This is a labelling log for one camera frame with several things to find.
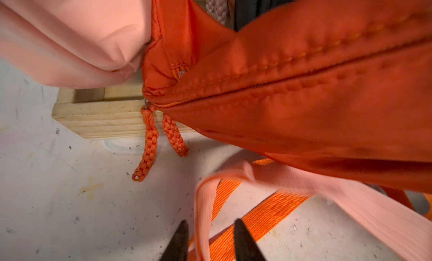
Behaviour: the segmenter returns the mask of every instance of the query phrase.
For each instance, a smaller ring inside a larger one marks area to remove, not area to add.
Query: pink fabric
[[[195,191],[195,251],[210,261],[209,232],[221,179],[237,178],[262,187],[294,193],[316,193],[332,199],[370,233],[409,261],[430,261],[432,222],[363,183],[310,173],[274,163],[258,166],[242,162],[204,179]]]
[[[41,84],[99,88],[141,68],[151,0],[0,1],[0,54]]]

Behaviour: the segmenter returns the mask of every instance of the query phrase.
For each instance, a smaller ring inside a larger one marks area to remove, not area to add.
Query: white rope
[[[206,11],[220,24],[225,25],[228,13],[226,0],[206,0]]]

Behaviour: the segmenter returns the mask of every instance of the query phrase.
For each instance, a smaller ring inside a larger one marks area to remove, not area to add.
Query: orange paracord
[[[171,119],[166,114],[163,114],[162,126],[166,137],[168,137],[168,140],[175,152],[180,157],[186,157],[189,153],[189,149],[180,135],[180,131],[178,130],[175,120]]]
[[[153,105],[151,105],[147,109],[145,109],[145,106],[141,108],[141,113],[143,114],[143,121],[146,125],[146,145],[144,148],[143,159],[133,173],[133,181],[143,181],[155,161],[159,132],[155,127],[155,119],[153,116],[154,111],[156,111],[156,108]],[[180,131],[178,130],[175,121],[164,114],[162,126],[166,133],[166,136],[168,137],[169,142],[171,143],[176,153],[180,157],[186,157],[189,149],[184,143],[183,138],[181,138]]]

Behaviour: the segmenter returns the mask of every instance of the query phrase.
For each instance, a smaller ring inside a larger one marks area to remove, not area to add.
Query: braided rope
[[[165,131],[166,137],[168,137],[168,140],[175,152],[180,157],[186,157],[189,153],[189,149],[187,148],[183,138],[181,137],[175,120],[171,119],[166,114],[163,114],[162,126],[163,130]]]
[[[228,14],[227,0],[206,0],[206,11],[221,25],[225,25]]]
[[[155,127],[155,119],[153,112],[156,108],[151,105],[147,109],[145,106],[141,108],[143,121],[146,125],[146,144],[144,148],[143,158],[133,173],[132,180],[141,182],[147,176],[156,158],[156,148],[158,146],[159,132]]]

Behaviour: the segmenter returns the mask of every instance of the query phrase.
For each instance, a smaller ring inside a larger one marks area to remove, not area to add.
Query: zipper
[[[334,64],[332,64],[330,66],[325,66],[325,67],[318,68],[318,69],[312,69],[312,70],[306,71],[304,73],[296,74],[296,75],[290,76],[290,77],[282,79],[282,80],[276,80],[276,81],[270,81],[270,82],[262,82],[262,83],[250,85],[250,86],[247,86],[247,87],[244,87],[244,88],[227,91],[227,92],[224,92],[224,93],[221,93],[221,94],[217,94],[217,95],[209,95],[209,96],[203,96],[203,97],[197,97],[197,98],[190,98],[190,99],[186,99],[186,100],[183,100],[183,101],[171,102],[171,103],[168,103],[168,104],[156,104],[156,103],[153,103],[153,102],[152,102],[152,104],[154,106],[156,106],[156,107],[159,107],[159,108],[168,108],[168,107],[174,107],[174,106],[181,105],[181,104],[186,104],[186,103],[189,103],[189,102],[200,101],[200,100],[203,100],[203,99],[216,98],[216,97],[219,97],[219,96],[223,96],[223,95],[227,95],[227,94],[231,94],[231,93],[236,93],[236,92],[240,92],[240,91],[245,91],[245,90],[256,88],[256,87],[260,87],[260,86],[275,85],[275,84],[279,84],[279,83],[286,82],[286,81],[289,81],[289,80],[292,80],[292,79],[296,79],[296,78],[301,78],[301,77],[307,77],[307,76],[311,76],[311,75],[316,75],[316,74],[322,73],[322,72],[327,71],[327,70],[336,69],[339,66],[345,66],[345,65],[348,65],[348,64],[351,64],[351,63],[354,63],[354,62],[358,62],[358,61],[362,61],[362,60],[365,60],[365,59],[369,59],[371,57],[377,57],[377,56],[380,56],[380,55],[385,54],[385,53],[391,53],[391,52],[407,49],[407,48],[410,48],[410,47],[414,47],[414,46],[417,46],[417,45],[421,45],[423,43],[429,42],[431,39],[432,39],[432,34],[424,36],[424,37],[421,37],[421,38],[413,40],[413,41],[404,42],[404,43],[401,43],[401,44],[398,44],[398,45],[393,45],[391,47],[380,49],[380,50],[375,51],[373,53],[367,53],[367,54],[364,54],[364,55],[359,56],[359,57],[355,57],[355,58],[348,59],[348,60],[345,60],[345,61],[340,61],[340,62],[334,63]]]

